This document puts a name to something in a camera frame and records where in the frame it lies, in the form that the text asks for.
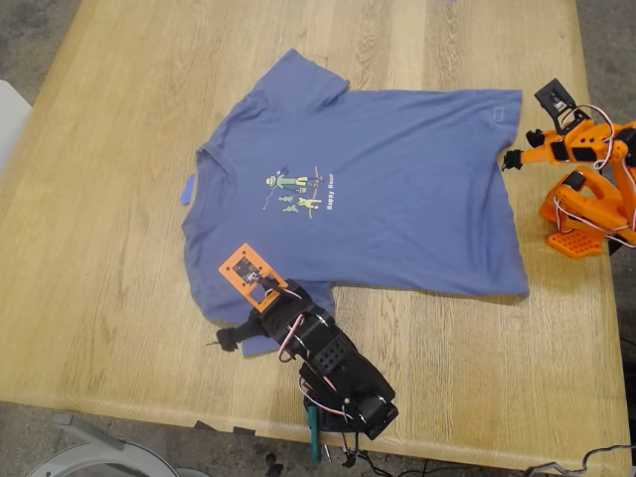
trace gray floor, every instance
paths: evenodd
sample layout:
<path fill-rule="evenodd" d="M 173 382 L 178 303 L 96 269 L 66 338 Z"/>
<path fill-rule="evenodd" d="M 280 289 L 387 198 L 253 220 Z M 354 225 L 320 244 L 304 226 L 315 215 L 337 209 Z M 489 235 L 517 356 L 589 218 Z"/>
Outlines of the gray floor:
<path fill-rule="evenodd" d="M 0 79 L 7 80 L 30 102 L 36 98 L 49 65 L 64 37 L 79 0 L 0 0 Z M 636 2 L 633 0 L 578 0 L 581 34 L 592 101 L 616 122 L 636 119 Z M 623 336 L 636 341 L 636 250 L 621 249 L 612 257 L 619 324 Z M 623 345 L 627 357 L 636 349 Z M 27 475 L 43 458 L 73 442 L 49 425 L 47 409 L 0 402 L 0 477 Z M 334 463 L 309 462 L 305 444 L 224 434 L 159 424 L 86 416 L 112 435 L 167 449 L 168 460 L 197 468 L 213 477 L 264 475 L 264 457 L 275 452 L 284 475 L 370 476 L 365 462 L 353 469 Z M 372 454 L 377 465 L 398 474 L 419 469 L 423 461 Z M 429 469 L 444 466 L 432 462 Z M 497 477 L 520 475 L 508 470 L 479 468 L 447 470 L 440 477 Z"/>

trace blue tag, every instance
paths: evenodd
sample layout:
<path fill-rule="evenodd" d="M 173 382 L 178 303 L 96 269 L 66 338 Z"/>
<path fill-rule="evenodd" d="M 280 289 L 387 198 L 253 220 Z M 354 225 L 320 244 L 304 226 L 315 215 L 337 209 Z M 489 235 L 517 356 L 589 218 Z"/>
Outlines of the blue tag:
<path fill-rule="evenodd" d="M 181 201 L 182 206 L 187 206 L 190 204 L 190 198 L 192 197 L 192 186 L 195 183 L 195 175 L 190 174 L 186 179 L 186 183 L 183 185 L 183 190 L 181 191 L 181 195 L 179 196 L 179 201 Z"/>

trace cartoon figure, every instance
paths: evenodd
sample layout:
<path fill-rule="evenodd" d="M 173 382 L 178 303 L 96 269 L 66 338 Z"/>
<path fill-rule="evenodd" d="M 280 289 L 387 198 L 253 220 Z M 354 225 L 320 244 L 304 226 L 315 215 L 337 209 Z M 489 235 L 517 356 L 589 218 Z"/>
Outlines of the cartoon figure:
<path fill-rule="evenodd" d="M 306 207 L 307 209 L 318 209 L 318 204 L 322 202 L 322 199 L 305 199 L 304 197 L 299 197 L 297 205 L 299 207 Z"/>
<path fill-rule="evenodd" d="M 299 177 L 287 177 L 285 175 L 286 171 L 276 171 L 275 176 L 269 176 L 265 178 L 265 184 L 269 187 L 278 187 L 280 189 L 291 189 L 296 192 L 304 192 L 303 188 L 307 187 L 307 181 L 314 181 L 309 184 L 311 187 L 318 187 L 318 181 L 322 181 L 322 176 L 320 177 L 312 177 L 309 178 L 307 176 L 299 176 Z"/>

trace orange bracket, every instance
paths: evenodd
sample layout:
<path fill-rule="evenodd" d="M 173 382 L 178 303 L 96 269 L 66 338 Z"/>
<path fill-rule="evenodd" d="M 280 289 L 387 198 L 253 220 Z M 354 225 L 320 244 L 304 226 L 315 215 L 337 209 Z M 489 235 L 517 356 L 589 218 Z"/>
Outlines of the orange bracket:
<path fill-rule="evenodd" d="M 278 296 L 278 292 L 274 289 L 268 290 L 260 301 L 256 301 L 251 296 L 262 279 L 273 279 L 280 288 L 287 287 L 287 282 L 247 243 L 241 245 L 221 264 L 219 273 L 260 313 Z"/>

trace white wire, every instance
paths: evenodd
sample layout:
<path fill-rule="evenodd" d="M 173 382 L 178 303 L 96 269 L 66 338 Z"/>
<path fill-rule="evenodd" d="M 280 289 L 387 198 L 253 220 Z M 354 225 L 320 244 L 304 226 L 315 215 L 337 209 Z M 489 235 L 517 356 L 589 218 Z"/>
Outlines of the white wire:
<path fill-rule="evenodd" d="M 557 197 L 554 197 L 554 202 L 555 202 L 555 207 L 557 209 L 557 213 L 558 213 L 558 211 L 561 211 L 564 214 L 566 214 L 568 217 L 570 217 L 572 219 L 576 219 L 578 221 L 581 221 L 584 224 L 588 224 L 590 227 L 593 227 L 593 228 L 597 229 L 598 231 L 605 232 L 606 234 L 611 234 L 612 232 L 624 231 L 625 229 L 628 229 L 628 226 L 621 226 L 621 227 L 618 227 L 616 229 L 612 229 L 611 231 L 609 231 L 608 229 L 604 229 L 603 227 L 599 227 L 597 224 L 595 224 L 593 222 L 590 222 L 589 220 L 584 219 L 583 217 L 576 216 L 575 214 L 571 214 L 570 212 L 568 212 L 567 210 L 565 210 L 563 207 L 560 206 Z"/>
<path fill-rule="evenodd" d="M 573 229 L 568 229 L 567 231 L 562 231 L 560 228 L 560 211 L 558 209 L 556 209 L 556 229 L 561 232 L 562 234 L 569 234 L 570 232 L 573 231 Z"/>
<path fill-rule="evenodd" d="M 298 293 L 294 293 L 293 291 L 288 290 L 287 288 L 281 288 L 281 290 L 284 291 L 285 293 L 289 293 L 290 295 L 295 296 L 299 300 L 302 300 L 302 296 L 300 296 Z"/>
<path fill-rule="evenodd" d="M 308 393 L 306 393 L 304 391 L 304 389 L 302 389 L 301 383 L 302 382 L 302 378 L 298 378 L 298 388 L 300 389 L 300 391 L 304 394 L 304 396 L 306 398 L 308 398 L 309 400 L 311 400 L 314 404 L 316 404 L 318 407 L 320 407 L 321 409 L 325 409 L 327 412 L 331 412 L 333 414 L 338 414 L 338 415 L 342 415 L 345 418 L 349 418 L 349 419 L 353 419 L 350 415 L 345 414 L 344 412 L 337 410 L 337 409 L 332 409 L 331 407 L 327 407 L 326 405 L 322 405 L 320 402 L 315 401 L 314 399 L 312 399 Z"/>
<path fill-rule="evenodd" d="M 625 246 L 629 246 L 630 248 L 636 248 L 636 243 L 629 243 L 628 241 L 621 240 L 620 238 L 613 236 L 607 236 L 607 238 L 610 240 L 618 241 L 619 243 L 622 243 Z"/>
<path fill-rule="evenodd" d="M 607 115 L 607 113 L 605 111 L 603 111 L 598 106 L 594 106 L 593 104 L 580 104 L 580 105 L 578 105 L 576 108 L 572 109 L 568 114 L 565 115 L 565 117 L 561 121 L 561 124 L 563 124 L 565 122 L 565 120 L 569 118 L 569 116 L 571 114 L 574 114 L 576 111 L 579 111 L 582 107 L 589 107 L 590 109 L 598 112 L 601 116 L 603 116 L 603 119 L 605 120 L 605 122 L 609 126 L 609 136 L 606 137 L 605 139 L 603 139 L 603 141 L 608 143 L 607 144 L 607 153 L 605 153 L 605 158 L 604 159 L 599 159 L 598 161 L 594 162 L 594 165 L 592 166 L 595 171 L 600 171 L 603 167 L 605 167 L 607 165 L 607 161 L 609 161 L 609 158 L 612 155 L 612 149 L 614 148 L 614 124 L 612 123 L 612 120 L 609 118 L 609 116 Z"/>

